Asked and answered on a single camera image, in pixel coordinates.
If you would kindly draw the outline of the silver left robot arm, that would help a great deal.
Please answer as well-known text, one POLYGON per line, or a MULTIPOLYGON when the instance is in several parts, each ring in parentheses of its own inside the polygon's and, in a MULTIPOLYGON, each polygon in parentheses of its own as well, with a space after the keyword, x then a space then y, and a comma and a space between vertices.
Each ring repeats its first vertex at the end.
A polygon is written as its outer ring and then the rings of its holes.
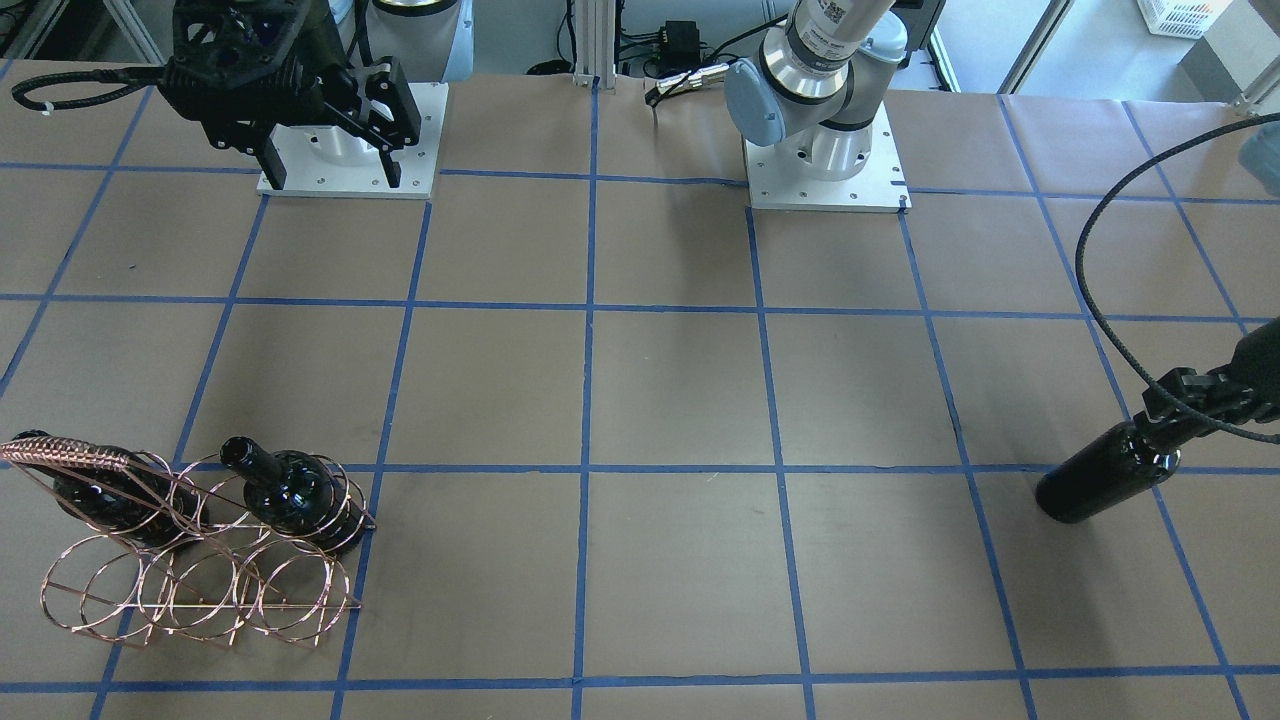
POLYGON ((760 209, 901 214, 910 199, 859 178, 886 155, 876 146, 884 95, 906 51, 887 1, 799 1, 765 24, 758 50, 732 61, 724 102, 742 136, 753 204, 760 209))

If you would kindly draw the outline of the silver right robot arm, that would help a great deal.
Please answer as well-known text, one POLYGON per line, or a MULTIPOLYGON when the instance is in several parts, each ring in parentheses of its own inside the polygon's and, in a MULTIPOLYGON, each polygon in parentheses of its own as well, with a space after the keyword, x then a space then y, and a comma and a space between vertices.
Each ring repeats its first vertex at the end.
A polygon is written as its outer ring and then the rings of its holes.
POLYGON ((431 197, 470 1, 178 1, 173 24, 160 94, 252 158, 260 193, 431 197))

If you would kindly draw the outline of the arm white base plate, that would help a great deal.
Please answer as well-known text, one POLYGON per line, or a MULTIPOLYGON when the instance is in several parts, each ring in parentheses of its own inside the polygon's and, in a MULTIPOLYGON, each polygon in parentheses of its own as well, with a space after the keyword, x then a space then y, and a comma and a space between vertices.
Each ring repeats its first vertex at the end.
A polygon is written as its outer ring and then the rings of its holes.
POLYGON ((860 129, 827 120, 771 146, 745 138, 742 150, 756 210, 902 214, 913 206, 884 92, 860 129))
POLYGON ((371 145, 338 127, 276 127, 271 141, 283 160, 285 182, 275 190, 266 176, 260 176, 257 192, 287 197, 429 200, 451 86, 412 83, 410 87, 422 122, 417 143, 390 154, 401 168, 398 186, 389 184, 371 145))

